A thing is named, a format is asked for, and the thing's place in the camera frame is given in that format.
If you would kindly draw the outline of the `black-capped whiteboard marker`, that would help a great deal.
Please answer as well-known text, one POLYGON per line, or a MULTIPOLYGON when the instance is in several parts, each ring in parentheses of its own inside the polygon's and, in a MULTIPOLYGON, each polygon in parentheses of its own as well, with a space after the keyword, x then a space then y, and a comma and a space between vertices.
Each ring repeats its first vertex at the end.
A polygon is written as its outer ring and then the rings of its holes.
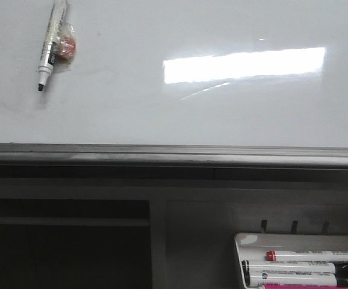
POLYGON ((348 275, 348 263, 244 260, 241 262, 241 266, 245 273, 333 273, 335 275, 348 275))
POLYGON ((333 273, 247 272, 244 273, 244 280, 246 285, 251 287, 260 285, 348 287, 348 278, 337 277, 333 273))

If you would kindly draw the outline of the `upper black-capped whiteboard marker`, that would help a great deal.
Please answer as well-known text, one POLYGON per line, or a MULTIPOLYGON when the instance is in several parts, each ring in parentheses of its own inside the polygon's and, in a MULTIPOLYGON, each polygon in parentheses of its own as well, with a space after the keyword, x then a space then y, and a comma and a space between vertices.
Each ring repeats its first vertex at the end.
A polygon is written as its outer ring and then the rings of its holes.
POLYGON ((348 263, 244 260, 241 262, 241 266, 245 273, 333 273, 335 275, 348 275, 348 263))

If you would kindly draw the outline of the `lower black-capped whiteboard marker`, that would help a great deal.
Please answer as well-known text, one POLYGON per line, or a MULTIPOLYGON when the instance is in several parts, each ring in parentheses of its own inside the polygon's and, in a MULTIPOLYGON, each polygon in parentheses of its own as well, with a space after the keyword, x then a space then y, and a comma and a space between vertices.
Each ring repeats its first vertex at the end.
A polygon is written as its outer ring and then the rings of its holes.
POLYGON ((333 273, 247 272, 244 273, 244 280, 246 285, 251 287, 260 285, 348 287, 348 278, 337 277, 333 273))

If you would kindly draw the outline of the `red magnet taped to marker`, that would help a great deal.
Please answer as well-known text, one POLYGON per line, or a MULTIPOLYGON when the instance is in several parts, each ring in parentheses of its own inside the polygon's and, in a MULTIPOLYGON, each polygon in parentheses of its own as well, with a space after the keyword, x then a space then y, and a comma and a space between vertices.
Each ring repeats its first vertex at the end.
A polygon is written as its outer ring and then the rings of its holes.
POLYGON ((57 33, 57 57, 70 63, 76 53, 76 35, 73 26, 69 23, 62 23, 57 33))

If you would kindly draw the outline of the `red-capped whiteboard marker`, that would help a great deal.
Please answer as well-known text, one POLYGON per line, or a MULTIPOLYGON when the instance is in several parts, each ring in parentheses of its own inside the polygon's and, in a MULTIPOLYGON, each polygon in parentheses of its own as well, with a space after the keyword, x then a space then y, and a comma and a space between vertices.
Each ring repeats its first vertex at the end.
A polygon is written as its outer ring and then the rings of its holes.
POLYGON ((266 261, 301 261, 301 262, 329 262, 348 263, 348 250, 320 250, 320 251, 291 251, 270 250, 266 252, 266 261))

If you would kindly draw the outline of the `white whiteboard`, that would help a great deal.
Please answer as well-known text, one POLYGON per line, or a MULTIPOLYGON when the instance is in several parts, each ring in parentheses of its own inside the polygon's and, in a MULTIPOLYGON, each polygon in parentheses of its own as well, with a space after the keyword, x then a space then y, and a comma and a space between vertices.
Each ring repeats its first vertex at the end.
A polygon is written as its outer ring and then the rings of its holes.
POLYGON ((348 148, 348 1, 0 1, 0 143, 348 148))

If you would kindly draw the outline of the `pink whiteboard marker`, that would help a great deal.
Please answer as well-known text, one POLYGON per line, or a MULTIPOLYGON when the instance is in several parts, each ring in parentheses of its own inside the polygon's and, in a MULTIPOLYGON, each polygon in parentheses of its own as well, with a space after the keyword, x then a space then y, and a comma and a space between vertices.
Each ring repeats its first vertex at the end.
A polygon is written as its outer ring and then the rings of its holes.
POLYGON ((259 289, 348 289, 348 287, 332 286, 297 286, 297 285, 260 285, 259 289))

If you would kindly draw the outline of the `white marker tray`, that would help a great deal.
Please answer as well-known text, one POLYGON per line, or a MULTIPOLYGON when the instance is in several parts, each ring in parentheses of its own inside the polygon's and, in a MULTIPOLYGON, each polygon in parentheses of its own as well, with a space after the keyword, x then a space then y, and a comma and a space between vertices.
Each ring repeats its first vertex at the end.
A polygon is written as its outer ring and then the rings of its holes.
POLYGON ((246 288, 241 262, 264 261, 270 250, 348 250, 348 235, 237 233, 234 236, 238 287, 246 288))

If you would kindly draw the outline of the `white black-tipped whiteboard marker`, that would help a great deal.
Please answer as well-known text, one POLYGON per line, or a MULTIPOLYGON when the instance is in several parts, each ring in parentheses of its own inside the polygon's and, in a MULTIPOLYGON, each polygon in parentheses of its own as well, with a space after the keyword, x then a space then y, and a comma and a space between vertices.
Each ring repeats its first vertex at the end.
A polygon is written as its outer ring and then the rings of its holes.
POLYGON ((64 22, 66 11, 67 1, 54 1, 38 66, 38 91, 40 92, 44 90, 49 77, 53 73, 57 56, 57 46, 60 42, 59 33, 64 22))

